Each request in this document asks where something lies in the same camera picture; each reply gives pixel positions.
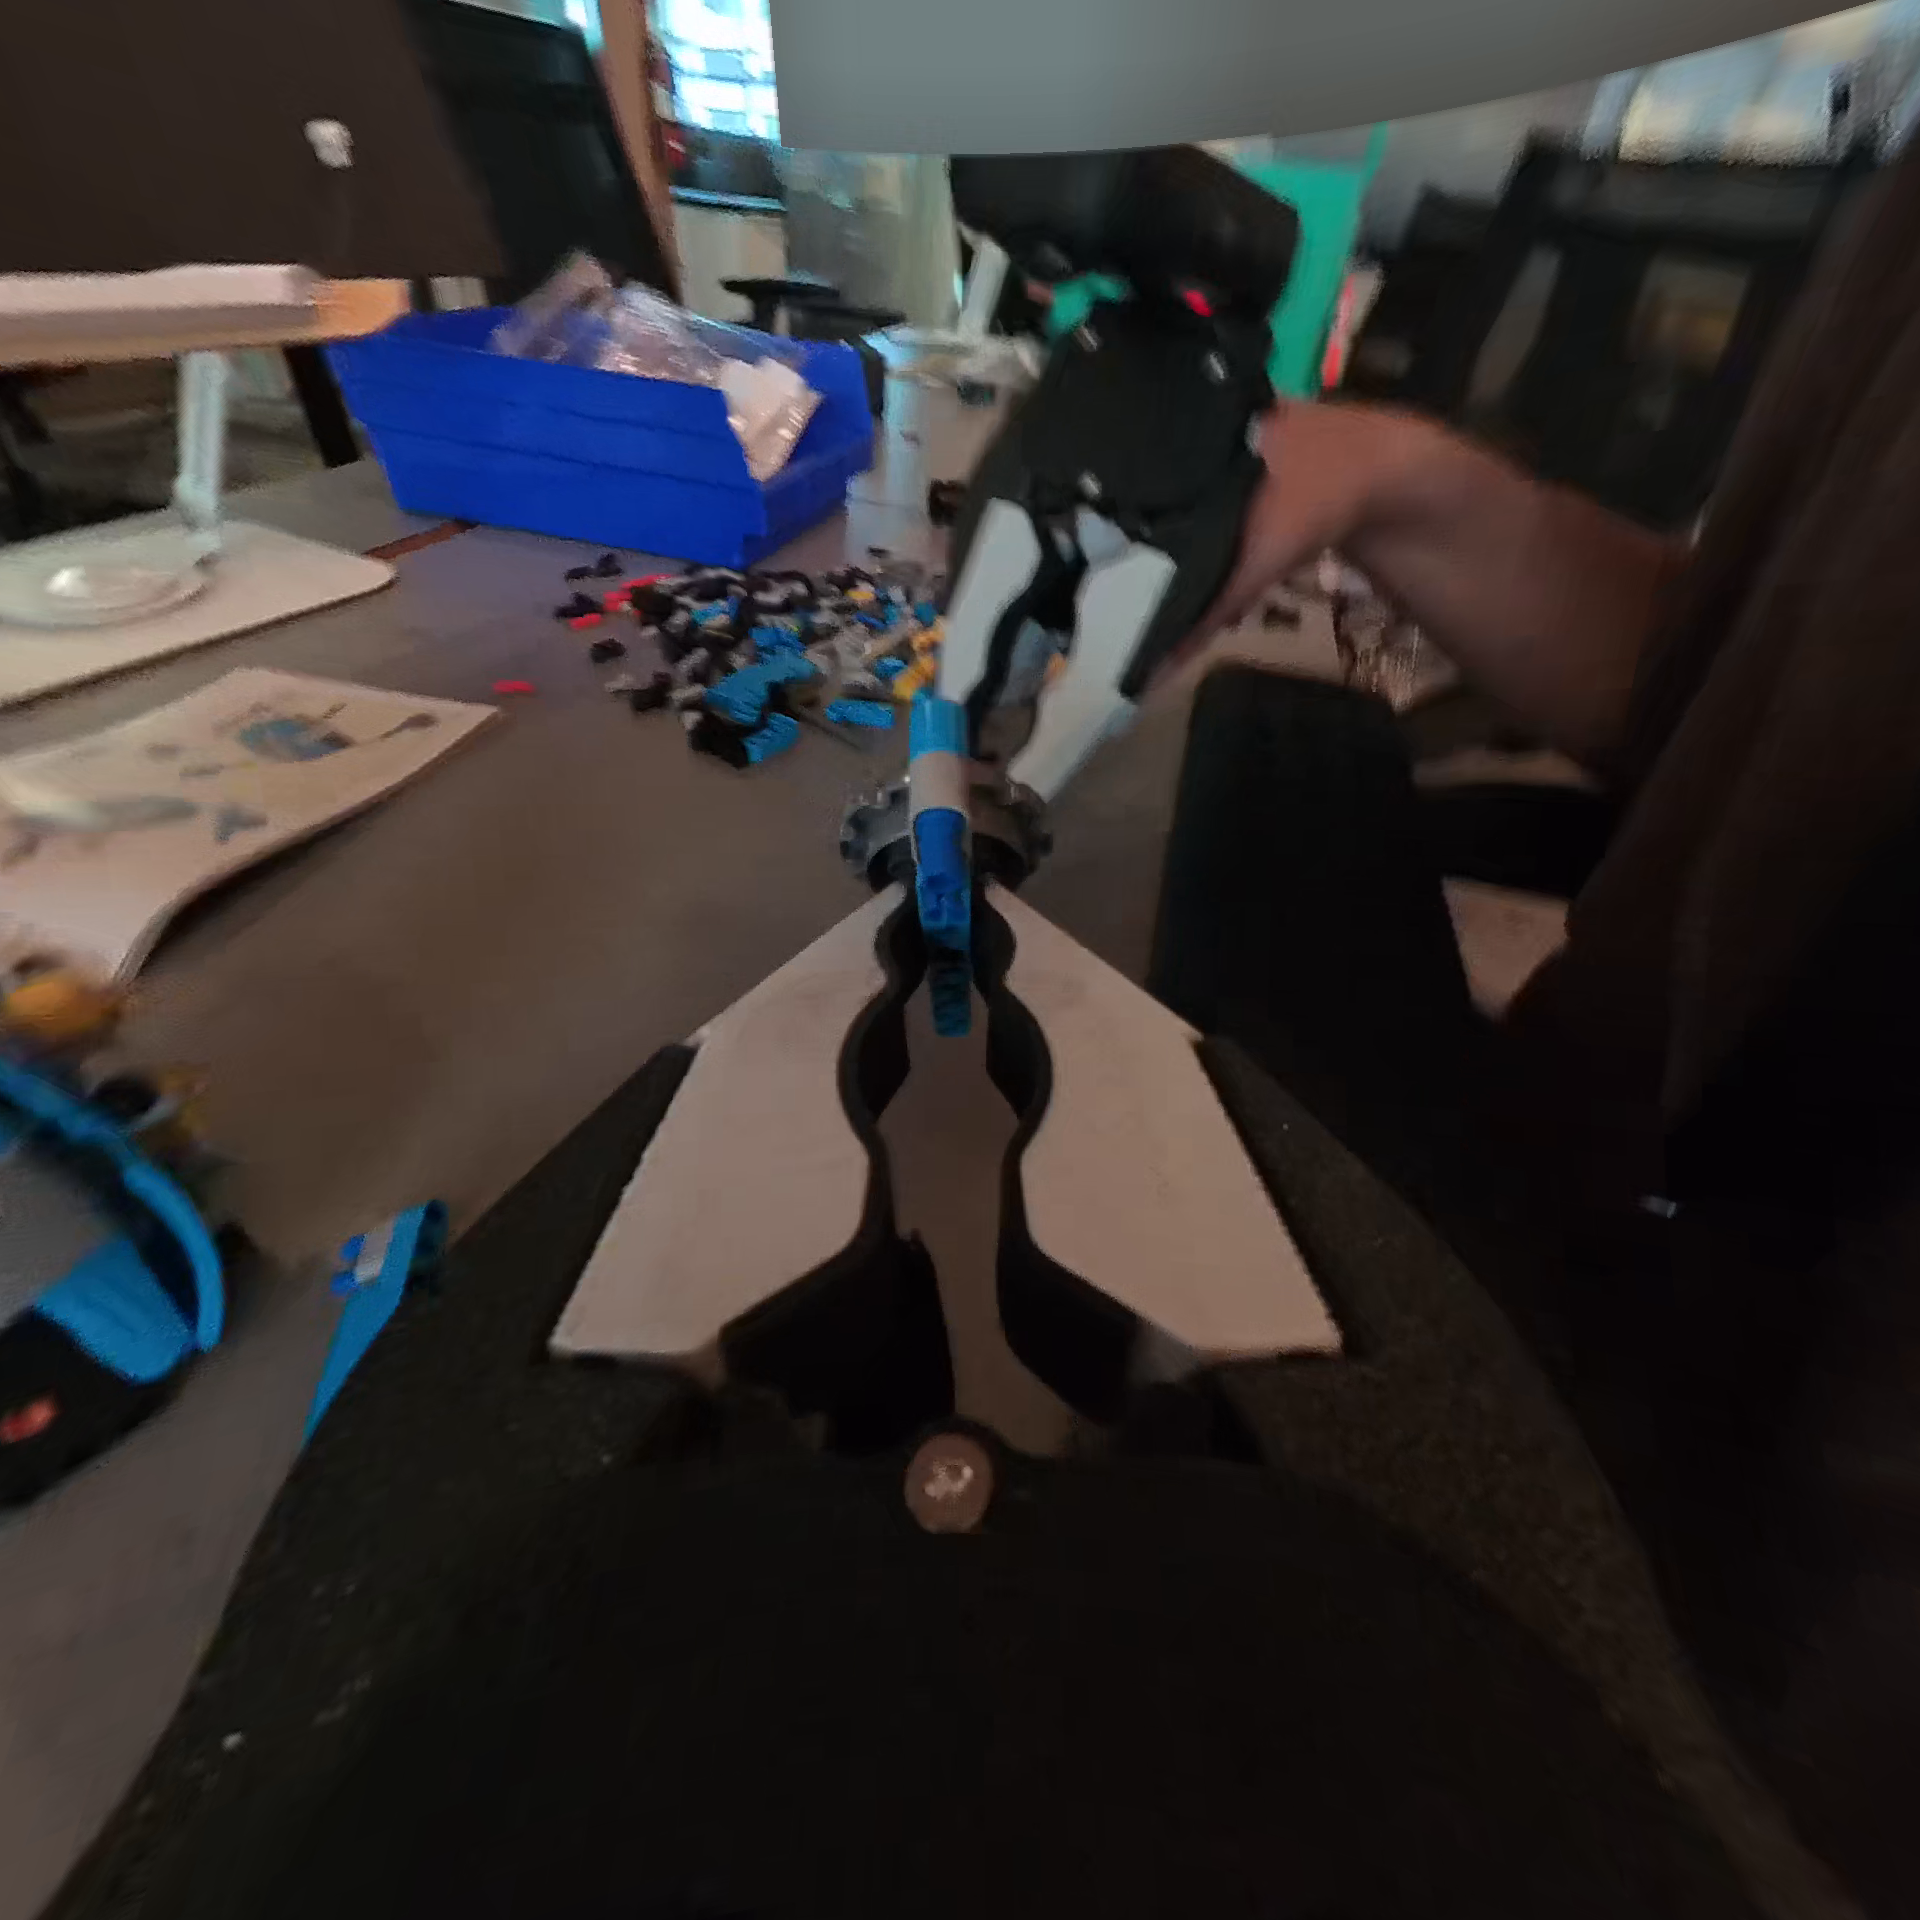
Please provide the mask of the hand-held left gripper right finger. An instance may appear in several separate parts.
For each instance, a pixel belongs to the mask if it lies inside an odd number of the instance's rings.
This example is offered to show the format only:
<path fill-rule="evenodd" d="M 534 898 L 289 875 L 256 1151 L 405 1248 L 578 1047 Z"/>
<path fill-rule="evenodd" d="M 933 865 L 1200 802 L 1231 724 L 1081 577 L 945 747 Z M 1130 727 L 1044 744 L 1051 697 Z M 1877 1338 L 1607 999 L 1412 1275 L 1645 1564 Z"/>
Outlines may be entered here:
<path fill-rule="evenodd" d="M 1076 1415 L 1123 1415 L 1147 1389 L 1337 1358 L 1198 1032 L 997 883 L 975 936 L 986 1070 L 1016 1123 L 997 1307 L 1023 1367 Z"/>

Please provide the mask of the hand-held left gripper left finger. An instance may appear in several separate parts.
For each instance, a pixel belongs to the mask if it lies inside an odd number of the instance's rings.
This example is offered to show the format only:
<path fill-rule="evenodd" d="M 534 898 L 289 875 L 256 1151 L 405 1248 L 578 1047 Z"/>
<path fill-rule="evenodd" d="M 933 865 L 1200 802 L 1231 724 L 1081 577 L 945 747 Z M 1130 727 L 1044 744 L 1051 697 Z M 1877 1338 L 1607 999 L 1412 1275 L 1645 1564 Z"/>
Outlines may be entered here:
<path fill-rule="evenodd" d="M 674 1086 L 548 1353 L 751 1389 L 798 1421 L 948 1415 L 939 1275 L 900 1230 L 880 1127 L 923 983 L 918 919 L 893 883 L 662 1051 Z"/>

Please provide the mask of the pile of toy bricks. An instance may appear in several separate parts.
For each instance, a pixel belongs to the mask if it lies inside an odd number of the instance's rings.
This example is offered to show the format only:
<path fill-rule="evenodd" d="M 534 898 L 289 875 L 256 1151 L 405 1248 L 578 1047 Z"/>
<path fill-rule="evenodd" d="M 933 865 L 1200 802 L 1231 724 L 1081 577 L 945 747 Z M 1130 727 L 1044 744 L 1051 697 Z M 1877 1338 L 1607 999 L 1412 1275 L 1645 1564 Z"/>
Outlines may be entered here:
<path fill-rule="evenodd" d="M 946 644 L 946 571 L 884 546 L 817 572 L 641 571 L 605 550 L 561 583 L 548 618 L 606 702 L 737 773 L 804 735 L 865 753 L 904 730 Z"/>

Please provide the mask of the blue toy beam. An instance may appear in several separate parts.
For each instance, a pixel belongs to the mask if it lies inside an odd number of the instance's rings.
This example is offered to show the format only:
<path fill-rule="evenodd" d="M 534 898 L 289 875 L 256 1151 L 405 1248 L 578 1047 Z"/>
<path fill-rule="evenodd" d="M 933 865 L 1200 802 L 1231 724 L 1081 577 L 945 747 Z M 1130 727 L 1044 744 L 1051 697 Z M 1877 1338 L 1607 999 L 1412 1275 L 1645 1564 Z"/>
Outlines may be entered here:
<path fill-rule="evenodd" d="M 328 1277 L 333 1336 L 307 1408 L 302 1444 L 315 1441 L 340 1392 L 373 1354 L 410 1292 L 437 1283 L 448 1221 L 446 1205 L 428 1201 L 340 1245 Z"/>
<path fill-rule="evenodd" d="M 934 1032 L 972 1028 L 972 761 L 961 702 L 916 697 L 909 710 L 909 840 Z"/>

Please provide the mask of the dark grey toy gear wheel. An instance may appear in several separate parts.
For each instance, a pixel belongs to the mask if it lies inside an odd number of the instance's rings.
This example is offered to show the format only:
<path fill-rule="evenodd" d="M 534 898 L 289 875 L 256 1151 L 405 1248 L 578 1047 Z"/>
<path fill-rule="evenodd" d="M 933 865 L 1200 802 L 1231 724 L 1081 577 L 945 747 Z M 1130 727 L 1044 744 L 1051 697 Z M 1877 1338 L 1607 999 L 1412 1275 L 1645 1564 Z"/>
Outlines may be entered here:
<path fill-rule="evenodd" d="M 972 886 L 997 881 L 1018 889 L 1053 852 L 1046 808 L 997 761 L 972 756 Z M 860 794 L 845 813 L 838 851 L 873 886 L 910 878 L 909 773 Z"/>

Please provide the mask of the person's right forearm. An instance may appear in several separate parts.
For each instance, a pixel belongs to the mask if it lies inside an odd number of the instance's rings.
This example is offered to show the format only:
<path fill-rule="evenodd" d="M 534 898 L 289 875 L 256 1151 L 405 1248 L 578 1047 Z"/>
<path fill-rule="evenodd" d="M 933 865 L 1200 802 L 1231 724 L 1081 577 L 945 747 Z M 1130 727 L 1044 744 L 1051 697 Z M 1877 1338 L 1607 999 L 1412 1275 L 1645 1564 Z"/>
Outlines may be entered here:
<path fill-rule="evenodd" d="M 1381 583 L 1473 684 L 1584 771 L 1615 763 L 1690 538 L 1447 432 L 1422 437 L 1375 535 Z"/>

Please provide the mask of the grey desk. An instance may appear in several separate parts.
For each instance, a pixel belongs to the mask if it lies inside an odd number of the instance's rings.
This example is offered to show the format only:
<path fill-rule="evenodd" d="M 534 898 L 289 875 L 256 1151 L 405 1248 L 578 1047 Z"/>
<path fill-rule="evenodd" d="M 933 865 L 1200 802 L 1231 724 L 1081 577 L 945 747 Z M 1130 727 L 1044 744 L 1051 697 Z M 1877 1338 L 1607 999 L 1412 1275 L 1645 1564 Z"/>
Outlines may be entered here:
<path fill-rule="evenodd" d="M 180 1916 L 276 1834 L 545 1497 L 672 1382 L 550 1360 L 641 1156 L 653 1056 L 865 903 L 838 851 L 896 766 L 804 732 L 755 773 L 610 705 L 550 618 L 602 546 L 398 509 L 373 461 L 241 518 L 391 563 L 371 598 L 5 712 L 5 756 L 267 669 L 496 719 L 183 913 L 112 1062 L 201 1068 L 245 1238 L 241 1326 L 110 1456 L 5 1522 L 5 1916 Z M 445 1203 L 311 1443 L 351 1237 Z"/>

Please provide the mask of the white desk lamp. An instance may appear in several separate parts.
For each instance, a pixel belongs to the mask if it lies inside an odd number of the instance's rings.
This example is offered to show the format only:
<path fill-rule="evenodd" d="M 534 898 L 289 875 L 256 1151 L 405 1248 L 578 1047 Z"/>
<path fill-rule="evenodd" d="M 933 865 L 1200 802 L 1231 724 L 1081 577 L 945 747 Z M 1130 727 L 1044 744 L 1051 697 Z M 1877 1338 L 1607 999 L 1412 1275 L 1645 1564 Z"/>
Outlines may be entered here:
<path fill-rule="evenodd" d="M 168 504 L 28 538 L 2 560 L 2 709 L 33 709 L 395 585 L 391 560 L 229 512 L 233 358 L 313 349 L 393 324 L 407 301 L 373 262 L 418 249 L 448 156 L 315 116 L 302 142 L 325 188 L 313 260 L 176 262 L 141 272 L 5 276 L 5 372 L 167 358 L 176 374 Z"/>

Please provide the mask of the person's right hand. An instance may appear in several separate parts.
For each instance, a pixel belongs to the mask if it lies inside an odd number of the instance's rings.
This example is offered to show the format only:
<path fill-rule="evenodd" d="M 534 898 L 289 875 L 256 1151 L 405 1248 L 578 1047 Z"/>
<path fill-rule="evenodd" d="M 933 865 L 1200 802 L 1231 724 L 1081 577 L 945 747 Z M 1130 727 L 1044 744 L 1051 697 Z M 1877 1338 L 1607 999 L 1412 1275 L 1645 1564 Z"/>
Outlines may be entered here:
<path fill-rule="evenodd" d="M 1286 577 L 1389 524 L 1447 444 L 1412 412 L 1279 398 L 1260 419 L 1257 485 L 1198 637 L 1236 626 Z"/>

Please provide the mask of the blue storage bin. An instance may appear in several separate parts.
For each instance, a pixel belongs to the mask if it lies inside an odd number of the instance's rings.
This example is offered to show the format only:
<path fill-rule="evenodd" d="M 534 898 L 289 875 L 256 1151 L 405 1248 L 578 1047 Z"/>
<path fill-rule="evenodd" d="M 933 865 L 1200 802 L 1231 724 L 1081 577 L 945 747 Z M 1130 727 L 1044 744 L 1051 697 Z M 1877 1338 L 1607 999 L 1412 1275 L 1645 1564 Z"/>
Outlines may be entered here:
<path fill-rule="evenodd" d="M 876 416 L 853 347 L 800 345 L 820 403 L 761 482 L 718 390 L 496 352 L 505 317 L 413 314 L 327 349 L 409 514 L 749 568 L 838 514 L 873 467 Z"/>

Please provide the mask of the blue toy robot vehicle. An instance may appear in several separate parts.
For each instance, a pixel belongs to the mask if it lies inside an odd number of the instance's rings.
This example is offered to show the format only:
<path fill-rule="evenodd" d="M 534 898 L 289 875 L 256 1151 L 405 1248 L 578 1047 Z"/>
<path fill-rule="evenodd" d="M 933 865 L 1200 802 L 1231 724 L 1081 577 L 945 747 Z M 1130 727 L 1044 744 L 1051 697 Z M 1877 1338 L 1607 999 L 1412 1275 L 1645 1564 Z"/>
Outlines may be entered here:
<path fill-rule="evenodd" d="M 227 1334 L 207 1078 L 103 1068 L 126 1010 L 77 967 L 5 961 L 5 1517 L 126 1441 Z"/>

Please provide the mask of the black monitor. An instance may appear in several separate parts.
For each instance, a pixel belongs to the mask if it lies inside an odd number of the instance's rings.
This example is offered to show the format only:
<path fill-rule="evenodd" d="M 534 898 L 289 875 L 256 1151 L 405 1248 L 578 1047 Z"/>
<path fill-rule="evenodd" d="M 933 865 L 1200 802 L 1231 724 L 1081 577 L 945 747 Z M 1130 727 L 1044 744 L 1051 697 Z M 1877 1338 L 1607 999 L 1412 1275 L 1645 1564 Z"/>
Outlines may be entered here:
<path fill-rule="evenodd" d="M 407 10 L 491 212 L 501 252 L 483 279 L 491 301 L 517 302 L 575 254 L 677 297 L 674 247 L 647 204 L 584 34 L 480 4 Z"/>

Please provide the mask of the instruction booklet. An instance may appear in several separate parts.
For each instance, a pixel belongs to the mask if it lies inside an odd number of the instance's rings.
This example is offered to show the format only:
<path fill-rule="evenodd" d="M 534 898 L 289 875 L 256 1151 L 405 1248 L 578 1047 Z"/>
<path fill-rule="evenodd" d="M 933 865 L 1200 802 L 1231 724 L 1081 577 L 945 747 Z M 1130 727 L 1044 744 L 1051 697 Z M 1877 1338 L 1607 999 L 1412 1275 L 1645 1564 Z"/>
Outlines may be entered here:
<path fill-rule="evenodd" d="M 5 963 L 123 986 L 199 900 L 386 802 L 496 719 L 493 705 L 236 669 L 8 754 Z"/>

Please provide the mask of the person's brown clothing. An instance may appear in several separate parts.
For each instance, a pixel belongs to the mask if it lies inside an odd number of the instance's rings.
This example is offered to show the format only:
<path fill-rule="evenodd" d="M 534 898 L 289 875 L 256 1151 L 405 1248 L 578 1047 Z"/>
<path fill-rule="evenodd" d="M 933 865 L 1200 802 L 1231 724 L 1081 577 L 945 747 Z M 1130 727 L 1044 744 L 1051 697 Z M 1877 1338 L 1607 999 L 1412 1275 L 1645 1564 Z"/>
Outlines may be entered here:
<path fill-rule="evenodd" d="M 1649 644 L 1564 949 L 1532 1311 L 1693 1662 L 1917 1916 L 1919 162 L 1802 293 Z"/>

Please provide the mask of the dark partition panel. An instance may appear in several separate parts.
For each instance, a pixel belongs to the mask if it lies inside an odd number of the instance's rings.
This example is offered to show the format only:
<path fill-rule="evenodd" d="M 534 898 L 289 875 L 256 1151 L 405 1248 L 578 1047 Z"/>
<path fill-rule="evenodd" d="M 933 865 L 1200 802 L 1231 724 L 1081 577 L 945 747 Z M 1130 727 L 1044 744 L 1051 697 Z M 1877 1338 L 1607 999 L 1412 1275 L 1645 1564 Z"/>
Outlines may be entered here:
<path fill-rule="evenodd" d="M 6 2 L 2 271 L 496 276 L 393 2 Z"/>

